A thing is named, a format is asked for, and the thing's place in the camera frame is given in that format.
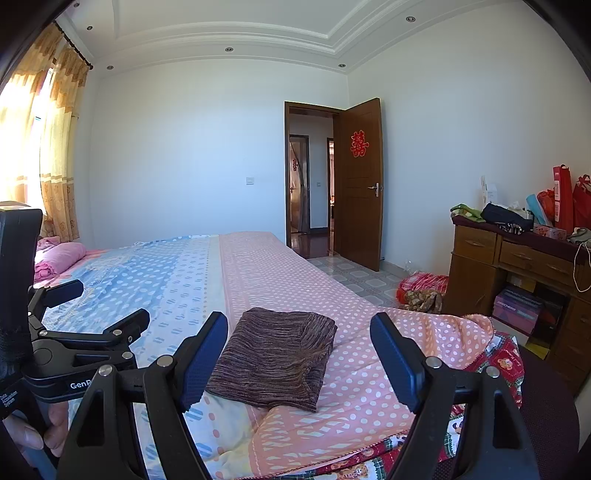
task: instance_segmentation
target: folded brown knit cloth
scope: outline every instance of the folded brown knit cloth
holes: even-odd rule
[[[335,321],[310,312],[242,314],[206,390],[255,407],[316,411]]]

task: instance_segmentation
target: wooden dresser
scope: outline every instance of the wooden dresser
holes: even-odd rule
[[[591,290],[579,293],[574,285],[576,247],[533,233],[513,235],[463,217],[453,221],[456,234],[443,313],[490,316],[509,273],[566,295],[569,301],[546,361],[576,395],[591,371]],[[586,288],[591,283],[587,252],[582,251],[577,261],[574,274],[579,287]]]

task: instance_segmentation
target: open door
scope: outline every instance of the open door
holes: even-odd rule
[[[379,98],[335,116],[335,250],[379,270],[384,164]]]

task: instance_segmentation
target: window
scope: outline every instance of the window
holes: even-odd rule
[[[47,107],[49,104],[50,84],[53,77],[53,69],[49,69],[39,95],[33,100],[32,113],[34,115],[31,133],[27,144],[27,204],[39,208],[46,214],[41,197],[41,176],[39,168],[41,137],[46,122]]]

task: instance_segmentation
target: human hand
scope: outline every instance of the human hand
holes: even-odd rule
[[[53,455],[56,457],[61,456],[68,435],[68,402],[50,404],[48,416],[51,426],[47,429],[43,438],[41,438],[38,431],[19,417],[10,415],[3,420],[8,434],[21,453],[26,447],[42,450],[45,443]]]

